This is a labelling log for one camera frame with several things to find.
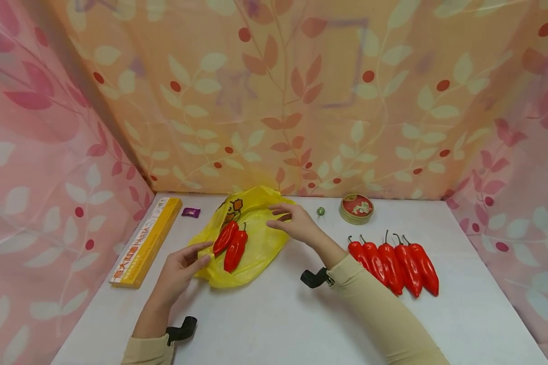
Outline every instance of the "red chili pepper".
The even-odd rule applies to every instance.
[[[234,233],[234,237],[231,239],[231,243],[225,253],[223,269],[228,273],[231,273],[239,265],[239,261],[246,250],[246,242],[248,242],[248,234],[246,232],[246,223],[244,223],[244,230]]]
[[[404,273],[402,272],[400,264],[398,264],[394,247],[387,243],[387,231],[384,243],[378,247],[378,254],[382,262],[386,265],[386,276],[390,290],[397,296],[402,295],[402,289],[404,289]]]
[[[438,276],[436,276],[436,271],[434,270],[432,261],[428,258],[426,251],[421,245],[417,243],[410,243],[404,235],[402,235],[402,239],[408,243],[408,247],[414,257],[414,260],[419,264],[424,288],[426,288],[426,290],[433,296],[438,297]]]
[[[361,238],[362,242],[365,242],[363,243],[363,251],[367,257],[367,262],[369,262],[371,275],[375,276],[381,284],[387,287],[386,272],[384,271],[382,260],[378,254],[378,248],[373,242],[366,242],[365,239],[363,239],[363,235],[359,235],[359,238]]]
[[[235,221],[231,221],[223,227],[219,237],[213,243],[213,254],[216,256],[222,253],[231,242],[231,239],[234,237],[234,234],[239,230],[239,226]]]
[[[363,250],[363,246],[358,241],[351,241],[351,236],[348,238],[349,245],[347,246],[347,250],[349,250],[349,253],[351,256],[353,256],[367,271],[371,272],[371,265],[369,264],[369,261],[367,260],[367,257],[365,256],[365,251]]]
[[[412,250],[408,246],[405,246],[400,241],[400,236],[394,233],[394,236],[398,238],[399,245],[394,249],[396,258],[400,262],[400,265],[404,267],[404,285],[408,288],[408,291],[415,297],[420,296],[422,291],[422,276],[419,271],[418,264],[414,261]]]

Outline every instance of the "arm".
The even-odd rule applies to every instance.
[[[198,243],[171,253],[144,305],[128,340],[121,365],[170,365],[175,352],[169,345],[166,327],[170,308],[189,286],[193,275],[209,263],[209,256],[197,253],[212,242]]]
[[[436,343],[396,296],[362,268],[326,235],[300,206],[277,204],[273,214],[284,214],[268,226],[287,232],[319,255],[332,288],[362,320],[374,344],[390,365],[448,365]]]

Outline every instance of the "round tin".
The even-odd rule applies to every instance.
[[[351,224],[365,224],[373,214],[373,203],[363,195],[349,194],[341,200],[339,214]]]

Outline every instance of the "yellow plastic bag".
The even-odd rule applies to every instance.
[[[207,279],[213,288],[233,288],[254,280],[278,255],[278,252],[288,240],[285,232],[266,226],[266,221],[272,219],[272,212],[267,208],[276,203],[291,203],[274,189],[256,186],[246,192],[236,193],[217,208],[205,228],[191,239],[189,245],[198,242],[215,241],[221,227],[235,220],[240,228],[246,223],[248,242],[246,251],[238,267],[230,274],[223,269],[225,252],[215,257],[213,247],[201,251],[200,254],[211,254],[211,262],[197,276]]]

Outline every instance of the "left hand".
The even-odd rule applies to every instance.
[[[162,307],[172,307],[189,286],[193,275],[209,264],[211,256],[206,254],[198,258],[197,255],[211,245],[213,242],[201,242],[169,254],[149,301]]]

